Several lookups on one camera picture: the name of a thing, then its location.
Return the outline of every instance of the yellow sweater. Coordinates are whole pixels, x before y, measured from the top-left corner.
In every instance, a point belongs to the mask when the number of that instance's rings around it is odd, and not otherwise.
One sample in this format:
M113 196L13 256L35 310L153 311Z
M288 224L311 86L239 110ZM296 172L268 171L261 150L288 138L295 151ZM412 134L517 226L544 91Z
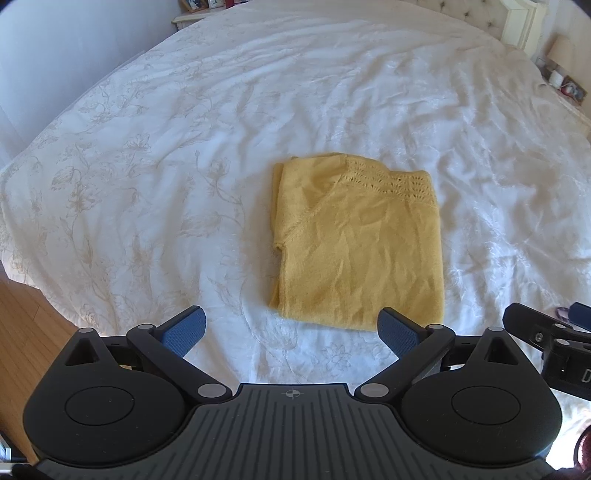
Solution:
M271 225L281 268L270 306L305 322L376 330L392 307L443 318L439 209L425 171L344 154L275 166Z

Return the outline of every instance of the headboard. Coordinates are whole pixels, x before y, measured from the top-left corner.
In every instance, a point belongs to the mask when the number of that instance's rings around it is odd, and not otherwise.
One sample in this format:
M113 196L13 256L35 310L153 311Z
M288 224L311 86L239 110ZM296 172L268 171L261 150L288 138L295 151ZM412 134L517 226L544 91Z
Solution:
M529 56L538 47L546 4L531 0L404 0L480 28Z

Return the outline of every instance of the white duvet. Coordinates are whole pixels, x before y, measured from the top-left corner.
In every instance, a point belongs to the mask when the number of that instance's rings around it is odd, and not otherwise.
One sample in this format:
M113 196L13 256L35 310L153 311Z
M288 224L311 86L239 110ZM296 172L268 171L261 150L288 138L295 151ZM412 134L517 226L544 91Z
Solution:
M521 51L395 0L257 0L186 28L84 95L1 177L2 262L79 326L208 316L187 359L240 382L352 387L395 357L367 332L267 308L271 166L339 151L425 169L445 323L591 303L591 149ZM539 355L532 358L539 365ZM589 403L557 394L548 461Z

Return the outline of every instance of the nightstand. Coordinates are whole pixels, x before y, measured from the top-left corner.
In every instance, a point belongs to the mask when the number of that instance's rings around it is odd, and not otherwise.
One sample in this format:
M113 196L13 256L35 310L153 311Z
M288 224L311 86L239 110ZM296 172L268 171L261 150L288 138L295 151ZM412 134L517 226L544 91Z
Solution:
M556 94L558 100L563 105L565 110L565 115L570 116L575 120L577 127L579 128L580 132L587 138L589 134L591 134L591 119L589 119L584 113L583 109L578 105L575 105L571 100L556 90L552 85L548 85L550 89Z
M179 30L182 30L183 28L188 27L199 20L203 20L206 17L223 12L225 9L226 7L206 8L204 10L200 10L199 12L195 12L194 14L182 14L173 20L173 24L175 24Z

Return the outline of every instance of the ridged surface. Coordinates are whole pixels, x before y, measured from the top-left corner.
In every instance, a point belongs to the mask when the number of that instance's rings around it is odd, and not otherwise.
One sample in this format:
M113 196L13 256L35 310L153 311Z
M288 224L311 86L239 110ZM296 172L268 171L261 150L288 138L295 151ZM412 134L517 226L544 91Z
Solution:
M450 463L416 445L388 407L357 402L344 385L244 385L234 400L199 407L149 458L39 468L56 480L538 480L552 471L543 460L488 470Z

